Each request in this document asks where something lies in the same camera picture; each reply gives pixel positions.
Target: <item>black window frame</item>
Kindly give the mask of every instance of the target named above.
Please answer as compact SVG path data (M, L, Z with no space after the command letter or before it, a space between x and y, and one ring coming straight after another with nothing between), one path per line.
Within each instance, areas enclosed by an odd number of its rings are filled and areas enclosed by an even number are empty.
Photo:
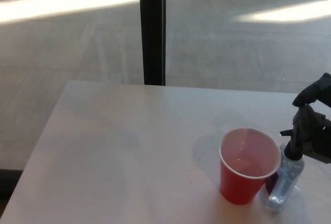
M166 0L140 0L144 83L166 83Z

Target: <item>robotic arm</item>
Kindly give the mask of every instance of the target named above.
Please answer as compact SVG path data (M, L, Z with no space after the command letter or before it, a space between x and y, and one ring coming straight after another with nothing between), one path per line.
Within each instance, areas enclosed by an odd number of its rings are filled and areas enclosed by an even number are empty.
M316 100L331 108L331 75L329 73L305 88L294 99L298 111L293 117L293 128L281 131L290 136L290 153L306 155L323 163L331 163L331 121L309 105Z

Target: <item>bottle cap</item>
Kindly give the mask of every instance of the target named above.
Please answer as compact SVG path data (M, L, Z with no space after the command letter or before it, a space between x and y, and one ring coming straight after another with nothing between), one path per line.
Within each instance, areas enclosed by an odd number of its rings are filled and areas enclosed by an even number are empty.
M303 156L302 149L298 148L298 149L295 149L294 151L291 151L290 143L291 142L289 142L287 144L287 146L285 147L284 155L286 156L286 158L288 158L290 160L295 160L295 161L300 160Z

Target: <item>tiled floor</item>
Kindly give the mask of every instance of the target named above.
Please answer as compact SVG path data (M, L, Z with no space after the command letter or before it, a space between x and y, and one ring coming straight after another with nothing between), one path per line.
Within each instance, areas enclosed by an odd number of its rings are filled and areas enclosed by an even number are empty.
M114 1L0 0L0 168L24 168L68 80L143 83L138 0ZM168 0L167 85L299 92L331 69L331 4L240 16L320 1Z

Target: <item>red cup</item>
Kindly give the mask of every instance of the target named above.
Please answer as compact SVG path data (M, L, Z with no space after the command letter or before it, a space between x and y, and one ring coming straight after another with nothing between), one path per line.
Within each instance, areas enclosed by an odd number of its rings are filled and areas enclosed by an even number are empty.
M219 153L221 193L229 202L238 205L251 202L281 162L276 142L253 128L228 132L222 139Z

